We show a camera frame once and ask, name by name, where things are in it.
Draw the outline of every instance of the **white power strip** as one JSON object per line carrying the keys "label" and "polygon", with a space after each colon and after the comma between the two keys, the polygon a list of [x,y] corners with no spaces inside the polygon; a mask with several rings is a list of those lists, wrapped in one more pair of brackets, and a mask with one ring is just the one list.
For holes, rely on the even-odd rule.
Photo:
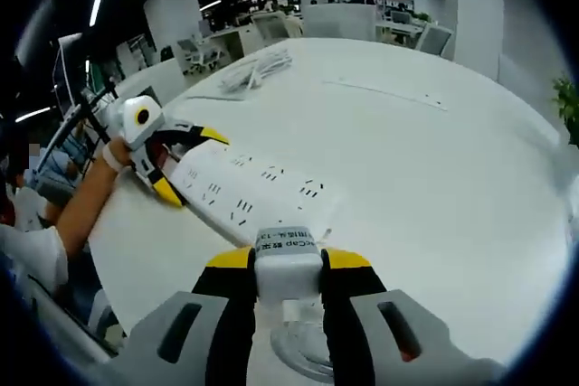
{"label": "white power strip", "polygon": [[245,245],[259,229],[288,226],[308,227],[321,241],[339,204],[336,187],[323,179],[215,141],[187,152],[169,180],[196,211]]}

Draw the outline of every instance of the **white round table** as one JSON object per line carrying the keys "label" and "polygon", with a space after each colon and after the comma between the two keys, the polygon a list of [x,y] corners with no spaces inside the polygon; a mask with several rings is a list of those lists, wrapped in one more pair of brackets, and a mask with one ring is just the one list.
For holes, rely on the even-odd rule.
{"label": "white round table", "polygon": [[[246,100],[192,99],[223,97],[230,66],[167,111],[334,180],[345,200],[328,244],[367,257],[467,354],[511,361],[548,313],[567,262],[556,131],[497,83],[428,54],[338,39],[266,50],[282,47],[292,66]],[[233,246],[124,174],[90,248],[128,333]]]}

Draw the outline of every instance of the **computer monitor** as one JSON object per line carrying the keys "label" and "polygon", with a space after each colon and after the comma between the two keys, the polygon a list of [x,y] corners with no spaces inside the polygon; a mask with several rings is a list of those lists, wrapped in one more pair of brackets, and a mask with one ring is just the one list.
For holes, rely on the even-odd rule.
{"label": "computer monitor", "polygon": [[412,16],[409,13],[401,13],[400,11],[392,11],[392,21],[395,23],[410,24]]}

